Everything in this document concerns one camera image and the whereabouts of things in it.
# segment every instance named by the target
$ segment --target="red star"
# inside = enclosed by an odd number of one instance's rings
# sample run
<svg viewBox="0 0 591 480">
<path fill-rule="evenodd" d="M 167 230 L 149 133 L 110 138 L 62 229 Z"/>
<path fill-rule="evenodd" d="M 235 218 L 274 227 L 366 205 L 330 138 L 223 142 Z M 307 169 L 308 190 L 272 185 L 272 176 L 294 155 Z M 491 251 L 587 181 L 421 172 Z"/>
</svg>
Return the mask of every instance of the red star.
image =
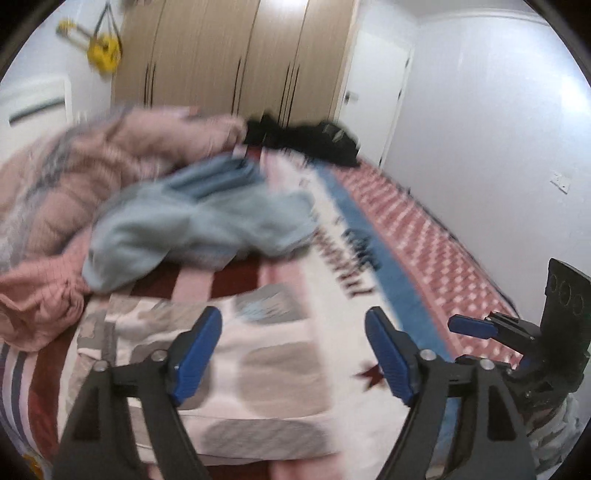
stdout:
<svg viewBox="0 0 591 480">
<path fill-rule="evenodd" d="M 360 374 L 356 374 L 355 377 L 361 379 L 369 378 L 369 382 L 365 387 L 365 391 L 371 390 L 376 385 L 379 385 L 382 388 L 386 386 L 386 382 L 384 381 L 382 371 L 379 369 L 379 365 L 375 365 L 374 367 L 372 367 L 369 364 L 365 364 L 362 365 L 362 368 L 367 368 L 367 370 Z"/>
</svg>

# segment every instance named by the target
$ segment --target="black cloth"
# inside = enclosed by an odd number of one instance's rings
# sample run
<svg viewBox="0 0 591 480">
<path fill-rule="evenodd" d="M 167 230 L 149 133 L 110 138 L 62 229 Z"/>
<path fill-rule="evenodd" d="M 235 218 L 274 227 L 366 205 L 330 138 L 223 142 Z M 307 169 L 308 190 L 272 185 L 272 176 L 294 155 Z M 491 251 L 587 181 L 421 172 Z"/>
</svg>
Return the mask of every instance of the black cloth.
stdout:
<svg viewBox="0 0 591 480">
<path fill-rule="evenodd" d="M 329 121 L 283 128 L 266 113 L 260 121 L 248 121 L 244 143 L 275 150 L 290 148 L 341 167 L 359 167 L 357 139 L 342 126 Z"/>
</svg>

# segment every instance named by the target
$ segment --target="door handle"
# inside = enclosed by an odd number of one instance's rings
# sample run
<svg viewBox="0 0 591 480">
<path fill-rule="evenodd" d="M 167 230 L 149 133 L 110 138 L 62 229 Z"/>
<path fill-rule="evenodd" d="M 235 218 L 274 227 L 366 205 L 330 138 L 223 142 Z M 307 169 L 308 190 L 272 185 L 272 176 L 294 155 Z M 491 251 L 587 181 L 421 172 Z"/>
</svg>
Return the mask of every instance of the door handle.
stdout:
<svg viewBox="0 0 591 480">
<path fill-rule="evenodd" d="M 154 106 L 154 78 L 156 77 L 156 64 L 152 68 L 152 85 L 150 85 L 150 107 Z"/>
<path fill-rule="evenodd" d="M 357 95 L 356 93 L 349 91 L 345 93 L 345 105 L 347 105 L 349 102 L 356 102 L 357 100 L 359 100 L 359 95 Z"/>
<path fill-rule="evenodd" d="M 148 74 L 150 73 L 150 64 L 146 65 L 146 77 L 144 79 L 144 106 L 148 106 Z"/>
<path fill-rule="evenodd" d="M 281 94 L 281 106 L 279 107 L 279 116 L 277 117 L 279 123 L 281 123 L 281 113 L 283 111 L 283 101 L 285 100 L 285 89 L 287 88 L 287 79 L 290 76 L 290 68 L 291 63 L 287 66 L 287 73 L 285 74 L 285 83 L 283 84 L 283 93 Z"/>
<path fill-rule="evenodd" d="M 234 106 L 236 105 L 236 89 L 238 88 L 238 75 L 240 74 L 240 65 L 242 64 L 242 57 L 238 60 L 238 68 L 236 69 L 236 80 L 234 80 L 234 94 L 232 95 L 232 115 L 234 114 Z"/>
<path fill-rule="evenodd" d="M 298 65 L 297 72 L 295 73 L 296 80 L 294 82 L 294 93 L 291 95 L 290 113 L 289 113 L 289 115 L 287 115 L 287 123 L 285 125 L 286 127 L 289 127 L 290 120 L 291 120 L 291 109 L 294 107 L 294 99 L 296 98 L 297 80 L 300 77 L 300 67 L 301 67 L 301 65 Z"/>
</svg>

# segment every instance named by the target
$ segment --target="white ceiling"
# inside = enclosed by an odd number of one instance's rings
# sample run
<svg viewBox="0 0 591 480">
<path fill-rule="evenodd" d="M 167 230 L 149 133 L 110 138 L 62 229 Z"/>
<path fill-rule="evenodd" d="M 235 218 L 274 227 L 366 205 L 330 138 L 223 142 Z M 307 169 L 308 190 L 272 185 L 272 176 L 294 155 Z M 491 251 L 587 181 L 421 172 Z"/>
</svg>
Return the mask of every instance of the white ceiling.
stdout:
<svg viewBox="0 0 591 480">
<path fill-rule="evenodd" d="M 444 14 L 476 8 L 499 8 L 532 13 L 533 10 L 523 0 L 390 0 L 416 17 Z"/>
</svg>

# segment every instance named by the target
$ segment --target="white door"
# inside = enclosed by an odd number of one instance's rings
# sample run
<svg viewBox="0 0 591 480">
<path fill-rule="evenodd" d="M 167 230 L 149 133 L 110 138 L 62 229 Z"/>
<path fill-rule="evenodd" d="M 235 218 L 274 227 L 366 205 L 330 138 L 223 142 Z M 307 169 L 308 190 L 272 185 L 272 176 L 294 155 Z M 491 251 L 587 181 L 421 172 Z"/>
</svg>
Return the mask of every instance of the white door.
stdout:
<svg viewBox="0 0 591 480">
<path fill-rule="evenodd" d="M 339 122 L 359 138 L 359 155 L 378 165 L 392 130 L 409 48 L 359 32 Z"/>
</svg>

